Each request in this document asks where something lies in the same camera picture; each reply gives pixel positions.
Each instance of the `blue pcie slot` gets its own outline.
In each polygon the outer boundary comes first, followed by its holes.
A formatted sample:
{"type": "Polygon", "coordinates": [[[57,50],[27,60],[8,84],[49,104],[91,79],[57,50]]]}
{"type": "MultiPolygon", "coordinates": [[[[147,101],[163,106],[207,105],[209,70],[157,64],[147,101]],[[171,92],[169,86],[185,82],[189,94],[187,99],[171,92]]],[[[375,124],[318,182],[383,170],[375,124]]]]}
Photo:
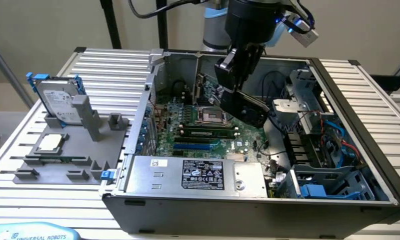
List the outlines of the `blue pcie slot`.
{"type": "Polygon", "coordinates": [[[209,144],[173,144],[173,149],[185,150],[211,150],[212,146],[209,144]]]}

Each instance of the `capacitor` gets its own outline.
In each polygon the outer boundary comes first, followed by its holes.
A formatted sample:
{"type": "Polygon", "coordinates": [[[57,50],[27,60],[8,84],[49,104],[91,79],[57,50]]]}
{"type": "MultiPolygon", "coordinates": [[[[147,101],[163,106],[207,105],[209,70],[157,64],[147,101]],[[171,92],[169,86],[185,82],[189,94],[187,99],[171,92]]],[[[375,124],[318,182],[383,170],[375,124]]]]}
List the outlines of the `capacitor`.
{"type": "Polygon", "coordinates": [[[143,145],[141,144],[137,144],[136,145],[136,152],[140,152],[143,150],[143,145]]]}
{"type": "Polygon", "coordinates": [[[144,141],[145,141],[145,137],[144,137],[144,136],[139,136],[139,137],[137,137],[137,142],[139,142],[139,143],[143,143],[144,141]]]}
{"type": "Polygon", "coordinates": [[[252,146],[254,146],[254,151],[256,151],[259,147],[259,143],[256,142],[256,140],[254,141],[252,146]]]}

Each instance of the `black pole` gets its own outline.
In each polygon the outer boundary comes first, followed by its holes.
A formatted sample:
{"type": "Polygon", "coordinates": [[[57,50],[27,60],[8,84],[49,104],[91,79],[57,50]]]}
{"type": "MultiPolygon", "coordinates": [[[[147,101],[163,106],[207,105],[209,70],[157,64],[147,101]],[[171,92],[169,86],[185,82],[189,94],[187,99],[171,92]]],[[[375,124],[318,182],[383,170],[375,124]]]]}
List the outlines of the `black pole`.
{"type": "Polygon", "coordinates": [[[117,29],[116,15],[112,0],[100,0],[100,6],[104,10],[111,44],[113,49],[121,49],[120,35],[117,29]]]}
{"type": "MultiPolygon", "coordinates": [[[[168,0],[155,0],[156,9],[163,8],[168,5],[168,0]]],[[[168,17],[167,12],[161,12],[157,15],[157,26],[159,26],[159,44],[161,49],[169,48],[168,42],[168,17]]]]}

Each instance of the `metal rod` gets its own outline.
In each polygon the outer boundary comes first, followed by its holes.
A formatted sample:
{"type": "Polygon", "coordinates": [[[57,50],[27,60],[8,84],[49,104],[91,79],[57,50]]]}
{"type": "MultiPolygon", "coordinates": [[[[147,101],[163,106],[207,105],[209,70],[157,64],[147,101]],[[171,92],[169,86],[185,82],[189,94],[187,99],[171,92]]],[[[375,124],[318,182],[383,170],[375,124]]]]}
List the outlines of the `metal rod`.
{"type": "Polygon", "coordinates": [[[112,48],[121,49],[119,28],[117,28],[116,15],[115,15],[115,9],[113,9],[113,1],[112,0],[100,0],[100,6],[101,6],[101,9],[104,10],[112,48]]]}
{"type": "MultiPolygon", "coordinates": [[[[155,0],[156,9],[168,5],[168,0],[155,0]]],[[[168,40],[168,16],[167,12],[161,12],[157,15],[157,27],[159,27],[159,44],[161,49],[169,48],[168,40]]]]}
{"type": "Polygon", "coordinates": [[[32,98],[29,97],[29,94],[25,91],[23,84],[20,83],[19,79],[16,78],[4,58],[1,57],[1,54],[0,54],[0,70],[1,70],[3,75],[7,78],[8,82],[11,83],[17,95],[20,96],[21,100],[24,101],[27,107],[32,108],[32,106],[35,105],[35,102],[33,102],[32,98]]]}

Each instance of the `warning label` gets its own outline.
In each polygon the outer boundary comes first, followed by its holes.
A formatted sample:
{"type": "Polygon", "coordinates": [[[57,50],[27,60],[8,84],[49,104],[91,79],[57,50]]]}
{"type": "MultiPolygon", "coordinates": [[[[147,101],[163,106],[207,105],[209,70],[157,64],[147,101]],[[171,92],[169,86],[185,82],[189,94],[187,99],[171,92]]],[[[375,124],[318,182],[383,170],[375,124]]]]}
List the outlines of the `warning label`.
{"type": "Polygon", "coordinates": [[[181,187],[184,189],[224,190],[223,162],[184,160],[181,187]]]}

